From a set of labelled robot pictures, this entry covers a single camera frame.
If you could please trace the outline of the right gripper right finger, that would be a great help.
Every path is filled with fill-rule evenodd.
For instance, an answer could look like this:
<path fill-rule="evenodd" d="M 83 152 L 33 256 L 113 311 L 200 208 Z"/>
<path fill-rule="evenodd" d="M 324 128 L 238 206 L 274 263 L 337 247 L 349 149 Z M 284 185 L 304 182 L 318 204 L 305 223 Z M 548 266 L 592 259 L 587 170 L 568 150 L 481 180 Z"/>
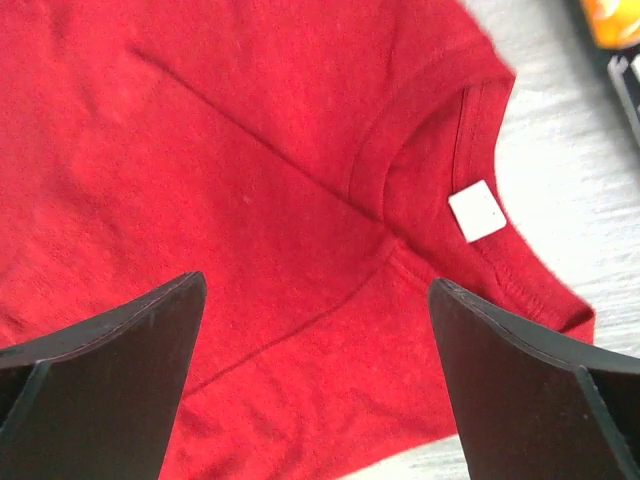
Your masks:
<path fill-rule="evenodd" d="M 437 279 L 428 307 L 473 479 L 636 479 L 639 361 Z"/>

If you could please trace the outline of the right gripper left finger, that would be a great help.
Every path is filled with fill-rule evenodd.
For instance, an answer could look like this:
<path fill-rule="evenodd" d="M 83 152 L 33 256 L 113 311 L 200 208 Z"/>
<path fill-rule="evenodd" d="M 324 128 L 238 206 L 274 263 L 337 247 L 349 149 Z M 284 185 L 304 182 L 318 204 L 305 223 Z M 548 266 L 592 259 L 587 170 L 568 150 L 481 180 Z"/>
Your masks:
<path fill-rule="evenodd" d="M 3 349 L 2 478 L 158 478 L 205 301 L 190 272 Z"/>

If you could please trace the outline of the red t-shirt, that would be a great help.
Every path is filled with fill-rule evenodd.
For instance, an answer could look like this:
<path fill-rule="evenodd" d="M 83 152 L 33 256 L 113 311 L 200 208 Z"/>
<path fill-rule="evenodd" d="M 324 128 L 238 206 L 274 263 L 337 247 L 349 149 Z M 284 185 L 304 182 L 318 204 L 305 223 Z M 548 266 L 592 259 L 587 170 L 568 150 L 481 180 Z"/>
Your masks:
<path fill-rule="evenodd" d="M 468 242 L 514 76 L 455 1 L 5 1 L 1 342 L 208 284 L 165 479 L 333 479 L 451 436 L 446 277 L 583 342 L 514 226 Z"/>

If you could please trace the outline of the white daisy print t-shirt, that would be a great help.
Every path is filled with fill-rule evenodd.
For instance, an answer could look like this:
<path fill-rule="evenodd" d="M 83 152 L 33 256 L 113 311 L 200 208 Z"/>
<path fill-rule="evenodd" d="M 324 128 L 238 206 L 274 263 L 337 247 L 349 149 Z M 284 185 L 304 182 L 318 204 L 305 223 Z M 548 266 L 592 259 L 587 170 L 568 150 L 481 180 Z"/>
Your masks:
<path fill-rule="evenodd" d="M 580 1 L 591 38 L 639 143 L 639 1 Z"/>

